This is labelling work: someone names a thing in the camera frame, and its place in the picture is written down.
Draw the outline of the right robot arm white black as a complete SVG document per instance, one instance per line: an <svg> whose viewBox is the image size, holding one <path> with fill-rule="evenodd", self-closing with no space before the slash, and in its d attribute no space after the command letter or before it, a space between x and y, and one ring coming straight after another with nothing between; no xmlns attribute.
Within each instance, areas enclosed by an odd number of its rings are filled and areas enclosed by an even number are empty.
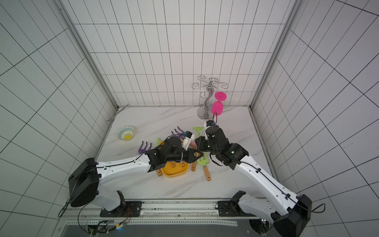
<svg viewBox="0 0 379 237"><path fill-rule="evenodd" d="M244 212L267 220L282 237L298 237L311 219L312 201L297 195L275 180L241 145L230 143L223 130L213 121L204 124L205 136L196 139L201 152L208 152L219 163L243 175L268 202L243 194L237 201Z"/></svg>

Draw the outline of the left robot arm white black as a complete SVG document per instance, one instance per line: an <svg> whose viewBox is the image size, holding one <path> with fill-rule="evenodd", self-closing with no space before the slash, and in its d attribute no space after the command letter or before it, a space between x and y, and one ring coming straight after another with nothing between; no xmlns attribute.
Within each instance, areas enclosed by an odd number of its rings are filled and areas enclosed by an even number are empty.
<svg viewBox="0 0 379 237"><path fill-rule="evenodd" d="M114 162L96 162L94 158L84 160L68 178L67 205L82 207L92 204L110 213L123 214L126 202L122 192L109 189L107 183L129 175L162 169L168 162L192 164L203 157L203 152L189 147L190 143L189 138L182 141L172 136L133 158Z"/></svg>

